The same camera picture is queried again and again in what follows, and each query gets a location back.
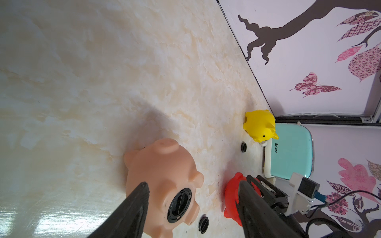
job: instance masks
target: yellow piggy bank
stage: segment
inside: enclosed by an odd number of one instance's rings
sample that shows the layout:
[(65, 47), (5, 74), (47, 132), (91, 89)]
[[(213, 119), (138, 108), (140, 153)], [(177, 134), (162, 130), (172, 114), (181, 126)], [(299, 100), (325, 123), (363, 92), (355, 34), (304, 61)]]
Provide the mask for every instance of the yellow piggy bank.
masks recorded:
[(278, 139), (275, 133), (275, 118), (269, 110), (256, 110), (245, 114), (247, 120), (243, 129), (254, 139), (261, 143), (270, 138)]

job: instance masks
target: white wall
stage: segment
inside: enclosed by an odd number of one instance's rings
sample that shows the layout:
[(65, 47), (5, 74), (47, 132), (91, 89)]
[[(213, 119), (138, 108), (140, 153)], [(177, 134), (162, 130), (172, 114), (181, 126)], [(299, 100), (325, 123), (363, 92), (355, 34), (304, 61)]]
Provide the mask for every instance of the white wall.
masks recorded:
[[(246, 29), (238, 15), (257, 23), (259, 27), (282, 27), (305, 10), (315, 0), (220, 0), (236, 38), (247, 56), (248, 43), (258, 37)], [(366, 10), (334, 8), (325, 17), (312, 20), (293, 36), (278, 40), (264, 64), (261, 47), (254, 48), (249, 64), (276, 116), (295, 113), (373, 114), (381, 94), (381, 71), (361, 83), (348, 66), (353, 56), (336, 62), (338, 56), (360, 43), (371, 31), (338, 41), (353, 25), (336, 26), (345, 19)], [(381, 42), (381, 31), (376, 32), (357, 54)], [(319, 85), (336, 86), (340, 91), (305, 96), (293, 89), (310, 73), (318, 77)]]
[[(314, 140), (315, 168), (310, 178), (320, 184), (319, 192), (322, 194), (327, 195), (331, 194), (331, 192), (335, 192), (327, 181), (345, 186), (340, 180), (342, 176), (338, 174), (339, 171), (344, 170), (344, 168), (338, 164), (340, 158), (347, 159), (353, 166), (357, 164), (363, 165), (367, 170), (368, 176), (372, 176), (372, 173), (368, 168), (367, 160), (381, 164), (379, 150), (381, 127), (307, 124), (304, 124), (304, 126), (310, 130)], [(290, 194), (291, 186), (289, 186), (287, 182), (277, 179), (275, 185)], [(381, 181), (376, 179), (376, 186), (373, 189), (374, 194), (378, 193), (378, 188), (381, 189)], [(353, 209), (352, 197), (347, 198), (346, 201), (349, 204), (349, 208)], [(374, 201), (364, 197), (363, 202), (364, 209), (374, 208), (377, 205)], [(324, 208), (322, 211), (331, 217), (332, 215), (341, 216), (329, 211), (328, 208)], [(359, 219), (358, 215), (349, 209), (347, 214), (341, 217), (352, 221)], [(367, 217), (369, 220), (381, 218), (381, 211), (378, 210), (368, 213)], [(313, 228), (313, 226), (311, 227), (311, 238), (321, 237), (330, 231), (327, 226), (316, 226), (315, 228)]]

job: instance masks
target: red piggy bank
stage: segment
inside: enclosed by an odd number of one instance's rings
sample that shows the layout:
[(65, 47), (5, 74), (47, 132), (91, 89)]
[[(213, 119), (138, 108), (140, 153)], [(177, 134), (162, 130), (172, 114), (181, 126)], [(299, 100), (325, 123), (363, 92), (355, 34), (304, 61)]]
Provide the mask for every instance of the red piggy bank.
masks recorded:
[[(239, 204), (238, 199), (238, 187), (239, 182), (246, 181), (246, 177), (243, 176), (242, 173), (236, 173), (235, 176), (227, 182), (226, 188), (225, 188), (225, 211), (224, 211), (224, 217), (231, 218), (235, 220), (238, 225), (242, 226), (241, 219), (239, 219), (238, 211), (236, 204)], [(258, 193), (259, 196), (261, 196), (261, 191), (257, 186), (255, 186), (253, 183), (251, 183), (255, 191)]]

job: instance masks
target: pink piggy bank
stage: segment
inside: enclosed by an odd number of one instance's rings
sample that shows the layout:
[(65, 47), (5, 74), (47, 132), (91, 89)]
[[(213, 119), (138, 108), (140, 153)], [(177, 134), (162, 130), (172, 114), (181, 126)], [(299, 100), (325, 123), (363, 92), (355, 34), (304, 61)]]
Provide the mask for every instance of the pink piggy bank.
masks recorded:
[(191, 154), (173, 139), (160, 139), (142, 150), (126, 152), (126, 195), (141, 182), (150, 190), (144, 232), (152, 238), (172, 238), (180, 223), (191, 225), (200, 207), (194, 197), (204, 175)]

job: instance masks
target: piggy bank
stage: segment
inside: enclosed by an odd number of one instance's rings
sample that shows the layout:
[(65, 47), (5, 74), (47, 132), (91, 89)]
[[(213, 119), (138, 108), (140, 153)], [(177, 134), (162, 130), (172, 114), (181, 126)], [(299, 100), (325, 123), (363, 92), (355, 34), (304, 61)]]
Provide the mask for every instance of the piggy bank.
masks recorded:
[[(246, 177), (243, 176), (242, 173), (238, 172), (231, 180), (229, 180), (229, 182), (227, 182), (224, 194), (226, 206), (224, 210), (224, 217), (235, 220), (240, 226), (242, 226), (242, 222), (239, 218), (236, 203), (239, 204), (238, 187), (241, 181), (246, 181)], [(256, 185), (254, 185), (253, 182), (251, 182), (251, 185), (254, 188), (255, 192), (257, 192), (259, 196), (262, 197), (259, 188)]]
[(200, 207), (195, 201), (196, 188), (204, 176), (196, 169), (191, 154), (173, 139), (160, 139), (142, 150), (126, 152), (128, 168), (126, 195), (141, 182), (150, 190), (144, 232), (152, 238), (172, 238), (180, 223), (191, 225)]
[(269, 110), (256, 110), (245, 114), (247, 120), (243, 129), (254, 141), (261, 143), (270, 138), (278, 139), (275, 133), (275, 118)]

